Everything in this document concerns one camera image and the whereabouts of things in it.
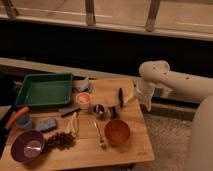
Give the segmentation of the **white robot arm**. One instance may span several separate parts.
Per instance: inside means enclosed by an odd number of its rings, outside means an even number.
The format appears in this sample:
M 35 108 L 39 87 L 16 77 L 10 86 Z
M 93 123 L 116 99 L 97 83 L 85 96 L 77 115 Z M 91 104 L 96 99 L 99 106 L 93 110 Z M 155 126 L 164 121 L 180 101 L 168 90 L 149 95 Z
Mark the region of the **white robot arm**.
M 193 118 L 184 171 L 213 171 L 213 78 L 171 71 L 163 60 L 142 63 L 139 74 L 136 92 L 148 111 L 157 84 L 200 103 Z

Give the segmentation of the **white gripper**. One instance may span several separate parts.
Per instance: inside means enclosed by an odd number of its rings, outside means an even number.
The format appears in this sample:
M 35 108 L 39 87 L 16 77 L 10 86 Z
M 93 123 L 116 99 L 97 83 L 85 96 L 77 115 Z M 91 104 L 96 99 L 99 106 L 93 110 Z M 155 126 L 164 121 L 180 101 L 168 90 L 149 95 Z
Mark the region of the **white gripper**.
M 141 104 L 146 107 L 147 111 L 150 111 L 152 105 L 151 100 L 155 91 L 155 85 L 141 78 L 137 81 L 135 90 L 141 101 Z

